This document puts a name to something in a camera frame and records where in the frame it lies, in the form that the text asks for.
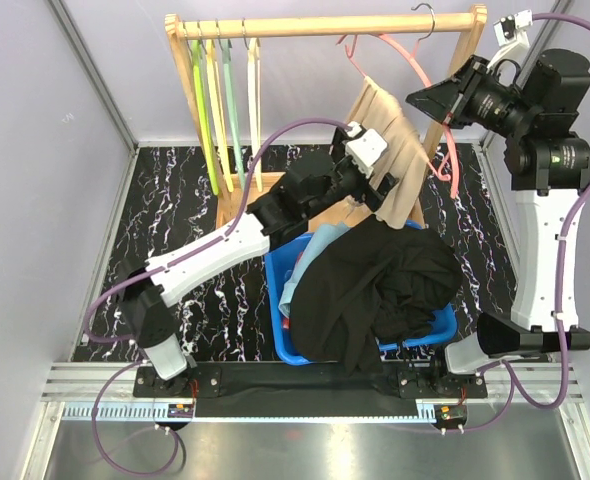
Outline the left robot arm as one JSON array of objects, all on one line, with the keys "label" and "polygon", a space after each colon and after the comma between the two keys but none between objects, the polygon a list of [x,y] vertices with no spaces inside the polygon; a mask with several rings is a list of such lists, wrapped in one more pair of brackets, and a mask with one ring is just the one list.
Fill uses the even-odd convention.
[{"label": "left robot arm", "polygon": [[133,271],[118,305],[135,343],[151,362],[156,384],[171,396],[190,386],[189,360],[170,313],[195,287],[246,260],[260,257],[308,230],[310,221],[347,197],[376,211],[397,184],[390,173],[375,176],[375,164],[356,154],[315,152],[210,234]]}]

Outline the light blue trousers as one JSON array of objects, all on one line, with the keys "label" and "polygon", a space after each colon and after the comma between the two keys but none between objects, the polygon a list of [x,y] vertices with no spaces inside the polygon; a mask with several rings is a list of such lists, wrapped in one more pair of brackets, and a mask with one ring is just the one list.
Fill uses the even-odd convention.
[{"label": "light blue trousers", "polygon": [[338,224],[322,224],[313,233],[308,244],[298,257],[294,269],[285,282],[283,291],[278,303],[280,313],[290,317],[292,298],[295,289],[302,279],[310,264],[336,239],[350,230],[350,227],[343,222]]}]

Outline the lime green hanger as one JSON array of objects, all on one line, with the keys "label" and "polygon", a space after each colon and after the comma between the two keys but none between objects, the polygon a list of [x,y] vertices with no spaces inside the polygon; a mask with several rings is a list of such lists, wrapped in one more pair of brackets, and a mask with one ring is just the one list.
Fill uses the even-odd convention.
[{"label": "lime green hanger", "polygon": [[209,114],[206,108],[206,95],[201,70],[201,46],[198,40],[191,41],[192,75],[198,110],[199,129],[202,135],[202,150],[206,161],[211,190],[215,196],[220,194],[218,177],[214,163],[214,146],[210,130]]}]

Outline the cream white hanger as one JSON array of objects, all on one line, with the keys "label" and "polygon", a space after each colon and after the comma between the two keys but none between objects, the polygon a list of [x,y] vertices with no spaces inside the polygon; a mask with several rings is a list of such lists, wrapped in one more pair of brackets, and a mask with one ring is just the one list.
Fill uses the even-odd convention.
[{"label": "cream white hanger", "polygon": [[258,38],[251,38],[248,45],[247,92],[251,150],[253,158],[257,158],[253,174],[256,187],[261,192],[263,190],[261,159],[257,156],[261,146],[261,61]]}]

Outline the pink hanger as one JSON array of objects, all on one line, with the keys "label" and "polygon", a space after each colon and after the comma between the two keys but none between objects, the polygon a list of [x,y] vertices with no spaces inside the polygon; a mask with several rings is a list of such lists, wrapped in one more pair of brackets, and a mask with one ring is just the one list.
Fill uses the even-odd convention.
[{"label": "pink hanger", "polygon": [[[435,29],[435,24],[436,24],[435,12],[434,12],[432,6],[426,2],[418,3],[417,5],[413,6],[411,8],[411,10],[416,11],[418,8],[421,8],[421,7],[426,7],[429,10],[429,13],[431,15],[431,29],[429,30],[428,34],[424,35],[423,37],[420,37],[415,42],[414,48],[411,52],[406,50],[404,47],[402,47],[398,42],[393,40],[387,34],[380,34],[380,35],[378,35],[378,38],[380,40],[384,41],[385,43],[387,43],[389,46],[391,46],[394,50],[396,50],[406,60],[406,62],[410,65],[410,67],[415,71],[416,75],[421,80],[424,87],[430,87],[433,85],[433,83],[431,82],[431,80],[427,76],[427,74],[424,71],[424,69],[422,68],[422,66],[418,63],[418,61],[416,59],[416,53],[419,48],[420,42],[422,40],[429,38]],[[357,69],[357,71],[363,77],[366,77],[366,73],[361,69],[361,67],[358,65],[358,63],[354,60],[354,52],[355,52],[355,49],[357,46],[357,41],[358,41],[358,36],[354,35],[352,44],[350,46],[345,46],[344,51],[345,51],[346,57],[351,62],[351,64]],[[443,134],[446,139],[447,153],[442,158],[441,163],[438,168],[435,168],[431,162],[428,162],[428,166],[429,166],[430,170],[432,171],[432,173],[434,174],[434,176],[438,180],[440,180],[442,182],[449,182],[450,183],[450,197],[452,199],[456,199],[459,196],[459,184],[460,184],[460,166],[459,166],[459,158],[458,158],[458,154],[457,154],[457,150],[456,150],[456,143],[455,143],[452,131],[448,126],[443,125],[442,130],[443,130]]]}]

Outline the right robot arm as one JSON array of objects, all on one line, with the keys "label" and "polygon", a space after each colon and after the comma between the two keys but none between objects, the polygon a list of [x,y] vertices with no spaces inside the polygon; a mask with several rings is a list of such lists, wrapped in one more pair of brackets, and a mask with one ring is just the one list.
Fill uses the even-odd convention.
[{"label": "right robot arm", "polygon": [[501,359],[590,348],[574,300],[579,213],[590,181],[590,146],[572,131],[590,87],[590,62],[579,53],[541,53],[523,86],[500,81],[501,61],[472,55],[448,79],[406,97],[409,105],[452,129],[479,124],[505,140],[523,238],[517,291],[507,314],[484,312],[476,331],[444,349],[429,384],[451,396],[465,375]]}]

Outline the beige trousers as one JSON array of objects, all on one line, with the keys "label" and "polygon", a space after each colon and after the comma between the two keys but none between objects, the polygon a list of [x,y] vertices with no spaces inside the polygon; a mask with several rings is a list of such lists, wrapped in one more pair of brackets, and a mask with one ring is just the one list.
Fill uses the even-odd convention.
[{"label": "beige trousers", "polygon": [[371,185],[377,186],[387,173],[398,183],[375,212],[377,219],[395,229],[402,228],[407,220],[423,226],[425,222],[419,195],[429,157],[398,100],[370,77],[365,77],[347,121],[375,130],[388,145],[374,167]]}]

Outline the mint green hanger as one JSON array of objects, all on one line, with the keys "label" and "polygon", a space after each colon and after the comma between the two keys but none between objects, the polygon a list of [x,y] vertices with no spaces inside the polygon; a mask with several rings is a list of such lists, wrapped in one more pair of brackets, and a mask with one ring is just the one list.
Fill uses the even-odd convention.
[{"label": "mint green hanger", "polygon": [[220,45],[223,60],[223,77],[224,77],[224,88],[225,98],[228,111],[228,119],[231,128],[231,136],[233,141],[233,153],[236,172],[240,185],[245,185],[246,172],[244,168],[244,161],[240,143],[239,135],[239,122],[237,113],[236,95],[233,84],[233,72],[232,72],[232,43],[227,40],[225,43]]}]

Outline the black trousers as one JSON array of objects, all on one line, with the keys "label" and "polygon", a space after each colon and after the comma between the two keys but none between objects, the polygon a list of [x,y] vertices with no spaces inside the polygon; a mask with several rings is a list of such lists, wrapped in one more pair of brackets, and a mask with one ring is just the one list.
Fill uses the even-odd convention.
[{"label": "black trousers", "polygon": [[373,266],[375,314],[371,330],[384,351],[396,344],[433,346],[457,329],[452,302],[463,273],[453,249],[431,229],[393,231]]},{"label": "black trousers", "polygon": [[371,330],[373,263],[384,240],[399,230],[369,217],[310,264],[295,289],[289,317],[291,339],[301,355],[337,362],[349,375],[382,371],[380,343]]}]

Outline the yellow hanger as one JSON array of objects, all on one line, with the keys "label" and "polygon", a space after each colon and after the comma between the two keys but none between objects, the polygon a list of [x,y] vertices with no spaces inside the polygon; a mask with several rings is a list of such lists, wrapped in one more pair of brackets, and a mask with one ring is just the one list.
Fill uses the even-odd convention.
[{"label": "yellow hanger", "polygon": [[234,185],[230,170],[226,125],[224,120],[223,96],[221,92],[220,75],[214,41],[207,40],[205,42],[205,49],[208,95],[215,127],[217,154],[221,165],[225,190],[228,193],[232,193],[234,190]]}]

